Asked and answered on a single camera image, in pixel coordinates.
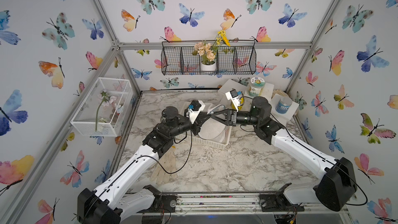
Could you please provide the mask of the white mesh laundry bag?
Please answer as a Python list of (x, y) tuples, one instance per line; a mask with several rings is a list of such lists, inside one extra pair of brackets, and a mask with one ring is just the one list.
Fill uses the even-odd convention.
[[(205, 108), (202, 112), (208, 112), (213, 110), (214, 112), (225, 110), (224, 105), (214, 105), (212, 103), (205, 103)], [(225, 137), (226, 126), (213, 120), (208, 119), (201, 127), (201, 131), (198, 133), (199, 137), (203, 140), (213, 141), (216, 143), (222, 143)]]

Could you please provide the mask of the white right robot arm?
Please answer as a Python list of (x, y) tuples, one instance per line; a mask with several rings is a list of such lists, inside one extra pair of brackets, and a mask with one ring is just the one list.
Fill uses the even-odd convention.
[(283, 186), (281, 204), (320, 203), (338, 212), (358, 190), (352, 163), (344, 157), (335, 159), (291, 134), (283, 124), (271, 118), (272, 106), (266, 98), (255, 97), (249, 111), (220, 105), (208, 109), (207, 113), (224, 125), (253, 126), (257, 137), (288, 153), (318, 178), (316, 183)]

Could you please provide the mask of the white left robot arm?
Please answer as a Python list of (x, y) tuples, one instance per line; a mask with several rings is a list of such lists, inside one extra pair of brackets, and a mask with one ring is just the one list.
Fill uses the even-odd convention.
[(127, 197), (126, 192), (173, 146), (176, 136), (195, 132), (194, 123), (205, 109), (202, 101), (194, 100), (184, 115), (169, 106), (162, 118), (145, 137), (134, 155), (111, 177), (93, 191), (84, 189), (77, 199), (77, 221), (81, 224), (119, 224), (140, 211), (150, 209), (160, 192), (148, 185)]

